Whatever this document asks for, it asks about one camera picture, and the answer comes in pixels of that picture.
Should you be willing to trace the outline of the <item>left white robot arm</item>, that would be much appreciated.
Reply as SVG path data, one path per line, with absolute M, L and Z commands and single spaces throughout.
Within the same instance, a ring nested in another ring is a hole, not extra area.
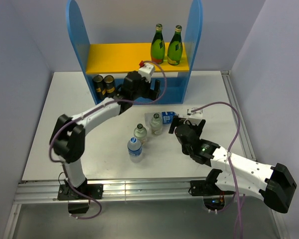
M 160 92 L 160 80 L 156 79 L 154 88 L 151 81 L 137 71 L 129 72 L 119 91 L 112 97 L 106 97 L 95 107 L 68 117 L 61 115 L 56 122 L 50 142 L 48 155 L 52 162 L 61 163 L 69 180 L 69 193 L 76 199 L 85 197 L 87 179 L 83 173 L 81 156 L 85 150 L 85 137 L 94 128 L 110 118 L 127 111 L 132 105 L 141 104 L 138 98 L 158 101 L 163 94 Z

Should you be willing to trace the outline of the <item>clear glass bottle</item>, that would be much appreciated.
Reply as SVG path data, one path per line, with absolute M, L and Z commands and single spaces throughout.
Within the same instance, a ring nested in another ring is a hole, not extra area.
M 150 120 L 150 130 L 153 135 L 162 133 L 163 121 L 158 113 L 155 113 Z
M 144 145 L 147 141 L 147 136 L 147 129 L 141 123 L 137 124 L 137 127 L 134 129 L 134 137 Z

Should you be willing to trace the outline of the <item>blue label water bottle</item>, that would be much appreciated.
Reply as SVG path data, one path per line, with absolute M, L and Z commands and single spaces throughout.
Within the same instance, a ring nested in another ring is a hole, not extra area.
M 127 144 L 130 159 L 134 163 L 139 163 L 143 159 L 142 144 L 136 137 L 131 137 Z
M 163 124 L 171 124 L 174 116 L 179 116 L 175 112 L 154 112 L 154 113 L 145 113 L 145 123 L 147 126 L 150 125 L 150 121 L 153 118 L 154 114 L 158 114 L 162 119 Z

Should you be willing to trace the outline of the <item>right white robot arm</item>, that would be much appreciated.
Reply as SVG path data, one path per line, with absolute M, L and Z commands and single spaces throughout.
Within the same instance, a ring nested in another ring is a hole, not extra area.
M 287 213 L 297 188 L 288 168 L 280 163 L 272 166 L 252 161 L 202 139 L 205 123 L 203 119 L 199 124 L 193 124 L 175 116 L 169 129 L 181 144 L 183 154 L 211 168 L 204 180 L 190 182 L 190 195 L 244 194 L 262 200 L 276 212 Z

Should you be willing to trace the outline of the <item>green glass bottle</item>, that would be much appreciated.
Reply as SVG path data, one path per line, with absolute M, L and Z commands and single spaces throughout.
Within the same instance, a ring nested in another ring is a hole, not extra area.
M 161 64 L 165 57 L 165 42 L 162 35 L 162 24 L 158 23 L 155 26 L 155 35 L 150 47 L 151 60 L 157 64 Z
M 172 40 L 169 43 L 167 50 L 167 62 L 170 65 L 178 65 L 180 63 L 183 51 L 182 38 L 181 38 L 182 26 L 177 25 Z

